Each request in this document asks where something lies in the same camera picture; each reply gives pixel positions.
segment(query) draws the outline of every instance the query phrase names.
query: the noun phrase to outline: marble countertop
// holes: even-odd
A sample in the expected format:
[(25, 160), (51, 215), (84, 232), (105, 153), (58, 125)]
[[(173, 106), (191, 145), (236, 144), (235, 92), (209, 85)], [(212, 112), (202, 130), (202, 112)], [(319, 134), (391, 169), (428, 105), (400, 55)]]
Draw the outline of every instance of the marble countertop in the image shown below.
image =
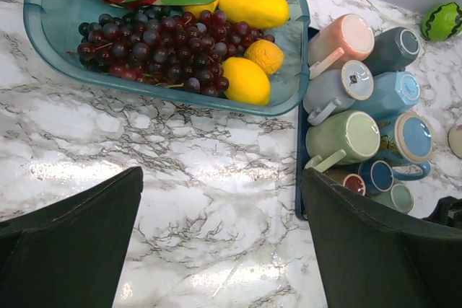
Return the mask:
[[(354, 12), (380, 32), (419, 17), (376, 0), (308, 0), (312, 25)], [(447, 132), (462, 116), (462, 38), (422, 43), (415, 110), (433, 127), (413, 216), (462, 197)], [(22, 0), (0, 0), (0, 220), (140, 165), (145, 188), (114, 307), (326, 307), (294, 214), (297, 111), (256, 118), (73, 82), (32, 49)]]

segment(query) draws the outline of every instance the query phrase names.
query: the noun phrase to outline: green watermelon toy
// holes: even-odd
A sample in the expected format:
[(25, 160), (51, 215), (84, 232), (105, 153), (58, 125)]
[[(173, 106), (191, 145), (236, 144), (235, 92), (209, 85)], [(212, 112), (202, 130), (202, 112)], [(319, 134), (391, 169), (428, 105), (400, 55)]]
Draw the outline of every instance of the green watermelon toy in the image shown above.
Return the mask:
[(462, 9), (455, 3), (435, 7), (425, 16), (421, 26), (425, 40), (444, 41), (462, 31)]

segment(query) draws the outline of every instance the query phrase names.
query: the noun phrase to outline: dark blue mug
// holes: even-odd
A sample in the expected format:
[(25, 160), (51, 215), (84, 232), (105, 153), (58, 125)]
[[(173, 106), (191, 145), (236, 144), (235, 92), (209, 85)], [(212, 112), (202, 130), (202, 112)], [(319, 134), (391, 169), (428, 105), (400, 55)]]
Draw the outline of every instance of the dark blue mug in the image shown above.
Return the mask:
[(393, 186), (393, 170), (383, 160), (367, 160), (342, 169), (361, 176), (366, 184), (366, 196), (380, 195)]

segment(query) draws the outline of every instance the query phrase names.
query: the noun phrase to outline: mug handle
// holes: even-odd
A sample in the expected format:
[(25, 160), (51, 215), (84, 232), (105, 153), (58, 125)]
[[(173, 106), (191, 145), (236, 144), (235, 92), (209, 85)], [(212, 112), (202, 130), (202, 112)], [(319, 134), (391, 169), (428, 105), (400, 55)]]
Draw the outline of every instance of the mug handle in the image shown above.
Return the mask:
[(339, 47), (329, 54), (323, 61), (314, 63), (313, 66), (310, 67), (310, 79), (314, 79), (321, 75), (329, 66), (338, 61), (344, 54), (344, 49)]
[(312, 167), (318, 172), (325, 172), (346, 156), (347, 153), (343, 149), (339, 149), (325, 160), (323, 160), (320, 155), (315, 155), (309, 162), (307, 162), (305, 170)]
[(319, 113), (312, 112), (308, 116), (308, 122), (312, 126), (316, 126), (316, 125), (322, 123), (340, 105), (341, 105), (341, 101), (339, 99), (337, 99), (336, 97), (333, 98), (331, 101), (329, 101), (329, 103)]
[(400, 173), (393, 170), (393, 176), (397, 180), (421, 180), (422, 178), (426, 178), (430, 174), (432, 170), (429, 162), (424, 162), (422, 164), (414, 164), (418, 166), (422, 172), (420, 173)]

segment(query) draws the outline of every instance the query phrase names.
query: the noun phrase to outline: mug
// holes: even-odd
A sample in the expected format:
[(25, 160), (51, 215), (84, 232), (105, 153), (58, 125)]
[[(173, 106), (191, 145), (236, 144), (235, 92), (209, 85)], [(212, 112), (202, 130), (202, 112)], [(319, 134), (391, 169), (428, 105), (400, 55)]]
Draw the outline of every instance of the mug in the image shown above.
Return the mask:
[(341, 69), (347, 61), (363, 61), (374, 48), (374, 33), (357, 14), (344, 14), (308, 42), (310, 78)]
[(367, 160), (361, 164), (343, 168), (359, 175), (366, 184), (366, 196), (377, 196), (391, 189), (393, 170), (383, 160)]
[(372, 199), (404, 214), (408, 214), (414, 207), (411, 191), (399, 180), (395, 181), (389, 191), (374, 196)]
[(403, 71), (416, 60), (420, 43), (412, 30), (396, 27), (375, 37), (375, 47), (364, 60), (372, 75)]
[(334, 165), (348, 165), (372, 158), (380, 145), (376, 122), (361, 111), (345, 111), (308, 129), (306, 149), (311, 160), (324, 170)]
[(364, 196), (366, 193), (366, 184), (359, 175), (340, 170), (329, 170), (324, 174), (358, 195)]
[(415, 164), (421, 173), (403, 174), (393, 170), (398, 180), (420, 180), (430, 173), (428, 159), (432, 153), (432, 132), (415, 112), (377, 122), (380, 129), (380, 148), (375, 159), (384, 160), (392, 167)]
[(355, 101), (366, 100), (373, 90), (372, 74), (360, 61), (347, 61), (340, 70), (326, 71), (310, 82), (303, 98), (308, 122), (316, 126)]
[(374, 119), (406, 112), (418, 103), (420, 87), (410, 72), (385, 72), (374, 76), (374, 91), (366, 100), (356, 101), (349, 109), (365, 111)]

